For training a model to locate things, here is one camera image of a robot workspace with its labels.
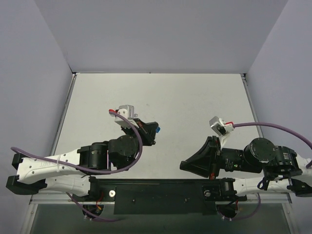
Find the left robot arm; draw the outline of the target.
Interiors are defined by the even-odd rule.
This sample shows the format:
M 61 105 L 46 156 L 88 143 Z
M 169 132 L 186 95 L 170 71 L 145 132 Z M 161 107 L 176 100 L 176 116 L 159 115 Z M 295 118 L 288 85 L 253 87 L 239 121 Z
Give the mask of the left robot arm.
M 155 145 L 159 132 L 157 122 L 145 123 L 139 118 L 116 117 L 124 135 L 109 141 L 94 142 L 67 153 L 40 157 L 13 147 L 12 166 L 6 188 L 16 195 L 35 195 L 50 190 L 84 196 L 90 201 L 99 198 L 100 188 L 91 184 L 92 175 L 111 175 L 133 167 L 144 146 Z

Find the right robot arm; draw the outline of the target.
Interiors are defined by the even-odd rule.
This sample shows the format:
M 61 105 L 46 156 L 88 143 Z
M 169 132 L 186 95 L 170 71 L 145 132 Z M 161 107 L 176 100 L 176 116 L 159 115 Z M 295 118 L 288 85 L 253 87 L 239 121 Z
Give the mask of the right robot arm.
M 263 174 L 259 178 L 234 178 L 218 186 L 222 199 L 252 193 L 294 193 L 297 197 L 312 195 L 312 170 L 308 160 L 293 149 L 275 146 L 265 138 L 253 139 L 243 150 L 224 148 L 223 138 L 209 136 L 204 145 L 180 163 L 180 169 L 215 180 L 220 170 Z

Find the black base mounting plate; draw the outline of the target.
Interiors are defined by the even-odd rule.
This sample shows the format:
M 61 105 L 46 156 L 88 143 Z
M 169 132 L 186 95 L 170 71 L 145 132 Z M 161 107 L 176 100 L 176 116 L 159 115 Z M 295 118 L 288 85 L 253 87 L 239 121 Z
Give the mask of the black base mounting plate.
M 226 213 L 232 218 L 238 203 L 257 198 L 284 201 L 287 183 L 276 181 L 267 190 L 258 178 L 222 179 L 99 179 L 94 176 L 59 177 L 47 183 L 48 191 L 66 193 L 88 217 L 96 218 L 104 204 L 114 204 L 116 215 L 176 215 Z

